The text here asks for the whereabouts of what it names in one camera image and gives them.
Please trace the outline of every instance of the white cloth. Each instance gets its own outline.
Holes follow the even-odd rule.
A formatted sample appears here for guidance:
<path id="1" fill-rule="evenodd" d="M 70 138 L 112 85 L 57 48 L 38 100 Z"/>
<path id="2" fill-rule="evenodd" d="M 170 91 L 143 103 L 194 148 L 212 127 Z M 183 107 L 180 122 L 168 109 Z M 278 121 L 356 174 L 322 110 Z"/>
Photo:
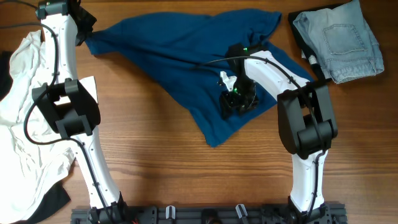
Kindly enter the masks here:
<path id="1" fill-rule="evenodd" d="M 68 175 L 75 158 L 74 142 L 38 146 L 24 135 L 23 122 L 33 103 L 32 89 L 52 80 L 52 71 L 45 67 L 45 44 L 40 43 L 40 35 L 41 30 L 29 33 L 11 56 L 10 74 L 14 82 L 9 94 L 0 101 L 0 223 L 32 216 L 51 186 Z M 28 130 L 36 141 L 60 138 L 37 108 L 30 116 Z"/>

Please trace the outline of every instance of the table top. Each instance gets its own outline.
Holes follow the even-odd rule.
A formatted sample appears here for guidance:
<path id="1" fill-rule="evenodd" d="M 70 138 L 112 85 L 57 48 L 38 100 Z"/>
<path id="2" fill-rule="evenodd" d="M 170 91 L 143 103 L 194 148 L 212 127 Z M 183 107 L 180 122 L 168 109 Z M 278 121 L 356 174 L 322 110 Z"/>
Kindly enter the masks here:
<path id="1" fill-rule="evenodd" d="M 82 6 L 98 19 L 95 30 L 160 11 L 211 15 L 249 7 L 280 11 L 283 19 L 271 42 L 313 74 L 301 59 L 287 14 L 338 2 L 83 0 Z M 398 1 L 361 0 L 361 7 L 380 43 L 385 71 L 330 85 L 339 133 L 325 163 L 323 194 L 326 201 L 346 204 L 350 224 L 397 223 L 398 20 L 394 13 Z M 26 21 L 36 21 L 32 9 L 0 6 L 0 26 Z M 0 50 L 15 50 L 28 31 L 38 29 L 0 30 Z M 279 139 L 276 107 L 250 121 L 223 145 L 211 148 L 190 113 L 123 56 L 94 57 L 83 44 L 76 48 L 76 60 L 80 78 L 96 78 L 104 156 L 129 205 L 196 207 L 287 201 L 292 160 Z M 77 162 L 63 186 L 72 201 L 44 223 L 69 223 L 71 209 L 89 206 Z"/>

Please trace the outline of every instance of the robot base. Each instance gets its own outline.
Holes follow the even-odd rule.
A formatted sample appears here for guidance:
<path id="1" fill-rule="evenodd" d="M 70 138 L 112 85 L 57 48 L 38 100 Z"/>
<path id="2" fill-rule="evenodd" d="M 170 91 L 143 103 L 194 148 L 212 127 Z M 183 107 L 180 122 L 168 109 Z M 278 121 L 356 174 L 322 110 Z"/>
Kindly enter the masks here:
<path id="1" fill-rule="evenodd" d="M 347 224 L 345 205 L 325 204 L 326 214 L 309 224 Z M 285 204 L 263 205 L 261 207 L 248 207 L 243 205 L 242 214 L 238 215 L 237 207 L 213 207 L 218 212 L 223 224 L 291 224 L 284 218 L 287 211 Z M 130 220 L 126 223 L 134 224 L 202 224 L 201 212 L 203 208 L 173 208 L 157 207 L 129 207 Z M 89 224 L 90 210 L 72 210 L 71 224 Z"/>

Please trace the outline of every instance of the blue cloth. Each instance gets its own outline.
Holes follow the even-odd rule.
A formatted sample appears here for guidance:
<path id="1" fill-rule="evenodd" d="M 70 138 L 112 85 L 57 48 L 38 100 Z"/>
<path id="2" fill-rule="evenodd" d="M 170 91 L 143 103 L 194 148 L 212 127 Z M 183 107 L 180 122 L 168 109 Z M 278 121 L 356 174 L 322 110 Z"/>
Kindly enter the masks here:
<path id="1" fill-rule="evenodd" d="M 259 106 L 242 116 L 221 119 L 218 98 L 220 71 L 234 75 L 227 62 L 190 70 L 194 65 L 224 58 L 228 47 L 262 42 L 273 56 L 301 77 L 310 75 L 283 50 L 267 41 L 280 22 L 279 12 L 245 9 L 217 16 L 161 12 L 125 19 L 109 29 L 95 32 L 86 44 L 94 55 L 120 52 L 156 80 L 178 103 L 188 109 L 206 137 L 216 147 L 248 121 L 276 104 L 257 87 Z"/>
<path id="2" fill-rule="evenodd" d="M 301 12 L 293 24 L 317 55 L 325 77 L 337 84 L 384 71 L 379 43 L 358 0 L 334 9 Z"/>

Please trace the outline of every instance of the cable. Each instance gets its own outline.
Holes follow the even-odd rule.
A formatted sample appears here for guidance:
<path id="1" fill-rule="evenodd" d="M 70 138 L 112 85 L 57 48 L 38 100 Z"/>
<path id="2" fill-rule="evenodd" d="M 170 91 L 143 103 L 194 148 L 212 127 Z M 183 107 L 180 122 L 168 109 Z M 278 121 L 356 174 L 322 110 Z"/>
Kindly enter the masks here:
<path id="1" fill-rule="evenodd" d="M 36 7 L 36 6 L 32 5 L 32 4 L 29 4 L 28 2 L 18 1 L 18 0 L 5 0 L 5 1 L 1 1 L 0 4 L 12 3 L 12 2 L 13 2 L 13 3 L 24 4 L 24 5 L 26 5 L 26 6 L 29 6 L 29 7 L 34 8 L 34 9 L 38 9 L 38 7 Z"/>
<path id="2" fill-rule="evenodd" d="M 52 35 L 52 38 L 54 40 L 54 48 L 55 48 L 55 63 L 54 63 L 53 79 L 52 79 L 50 85 L 47 87 L 47 89 L 45 91 L 43 91 L 43 93 L 40 94 L 39 97 L 36 100 L 33 101 L 32 106 L 30 106 L 30 108 L 29 108 L 29 110 L 28 110 L 28 112 L 26 114 L 26 117 L 25 117 L 25 120 L 24 120 L 24 134 L 25 134 L 25 137 L 31 143 L 37 144 L 37 145 L 41 145 L 41 146 L 48 145 L 48 144 L 54 144 L 54 143 L 60 142 L 60 141 L 74 141 L 75 143 L 77 143 L 79 145 L 80 149 L 81 149 L 81 152 L 83 153 L 83 155 L 85 157 L 85 161 L 87 163 L 88 171 L 90 172 L 91 179 L 93 181 L 93 185 L 95 186 L 95 189 L 97 191 L 98 197 L 101 200 L 102 206 L 104 207 L 104 211 L 106 213 L 106 216 L 108 217 L 108 219 L 110 220 L 111 223 L 114 223 L 111 215 L 108 212 L 108 209 L 107 209 L 107 206 L 105 204 L 104 198 L 103 198 L 103 196 L 102 196 L 102 194 L 100 192 L 100 188 L 98 187 L 99 183 L 95 179 L 95 175 L 94 175 L 93 169 L 92 169 L 92 167 L 90 165 L 90 161 L 88 159 L 88 156 L 87 156 L 87 153 L 85 151 L 84 145 L 80 141 L 78 141 L 76 139 L 72 139 L 72 138 L 56 139 L 56 140 L 49 141 L 49 142 L 37 142 L 37 141 L 33 140 L 29 136 L 29 133 L 28 133 L 28 130 L 27 130 L 27 123 L 28 123 L 28 120 L 30 118 L 30 115 L 32 114 L 33 109 L 37 106 L 37 102 L 40 101 L 51 90 L 51 88 L 54 86 L 55 81 L 57 80 L 57 75 L 59 75 L 59 71 L 58 71 L 58 63 L 59 63 L 58 51 L 59 51 L 59 46 L 58 46 L 58 41 L 57 41 L 57 35 L 55 34 L 55 32 L 50 27 L 48 27 L 48 26 L 46 26 L 44 24 L 41 24 L 39 22 L 26 22 L 26 23 L 14 24 L 14 25 L 10 25 L 10 26 L 1 26 L 0 29 L 8 29 L 8 28 L 15 28 L 15 27 L 22 27 L 22 26 L 41 26 L 41 27 L 46 28 L 47 30 L 49 30 L 49 32 Z"/>
<path id="3" fill-rule="evenodd" d="M 314 188 L 314 191 L 313 191 L 313 196 L 312 196 L 312 201 L 311 201 L 310 210 L 308 211 L 308 213 L 307 213 L 307 214 L 308 214 L 308 215 L 307 215 L 307 218 L 306 218 L 306 220 L 305 220 L 305 222 L 304 222 L 304 223 L 307 223 L 308 220 L 309 220 L 310 217 L 311 217 L 312 210 L 313 210 L 313 207 L 314 207 L 314 204 L 315 204 L 315 200 L 316 200 L 316 198 L 317 198 L 317 192 L 318 192 L 318 175 L 319 175 L 319 158 L 320 158 L 321 156 L 324 156 L 324 155 L 325 155 L 325 153 L 326 153 L 326 146 L 325 146 L 325 144 L 323 143 L 323 139 L 322 139 L 322 136 L 321 136 L 321 133 L 320 133 L 320 130 L 319 130 L 319 126 L 318 126 L 318 123 L 317 123 L 317 119 L 316 119 L 316 117 L 315 117 L 315 114 L 314 114 L 314 112 L 313 112 L 313 108 L 312 108 L 312 105 L 311 105 L 311 101 L 310 101 L 310 99 L 308 98 L 308 96 L 304 93 L 302 87 L 294 80 L 293 77 L 291 77 L 288 73 L 286 73 L 285 70 L 283 70 L 279 65 L 277 65 L 277 64 L 274 63 L 274 62 L 271 62 L 270 60 L 268 60 L 268 58 L 262 58 L 262 57 L 257 57 L 257 56 L 236 56 L 236 57 L 222 58 L 222 59 L 212 60 L 212 61 L 210 61 L 210 62 L 206 62 L 206 63 L 202 63 L 202 64 L 199 64 L 199 65 L 196 65 L 196 66 L 194 66 L 192 69 L 197 69 L 198 67 L 205 66 L 205 65 L 209 65 L 209 64 L 211 64 L 211 63 L 223 62 L 223 61 L 227 61 L 227 60 L 235 60 L 235 59 L 241 59 L 241 58 L 245 58 L 245 59 L 251 58 L 251 59 L 261 60 L 261 61 L 263 61 L 263 62 L 265 62 L 265 63 L 271 64 L 272 66 L 274 66 L 275 68 L 277 68 L 278 70 L 280 70 L 280 71 L 287 77 L 287 79 L 297 87 L 298 92 L 299 92 L 299 93 L 301 94 L 301 96 L 303 97 L 304 103 L 306 104 L 306 106 L 307 106 L 307 108 L 308 108 L 308 110 L 309 110 L 309 112 L 310 112 L 311 120 L 312 120 L 312 123 L 313 123 L 314 128 L 315 128 L 315 132 L 317 133 L 318 140 L 320 141 L 320 146 L 321 146 L 321 149 L 322 149 L 322 153 L 319 153 L 319 154 L 316 156 L 315 161 L 313 162 L 313 163 L 315 163 L 315 188 Z"/>

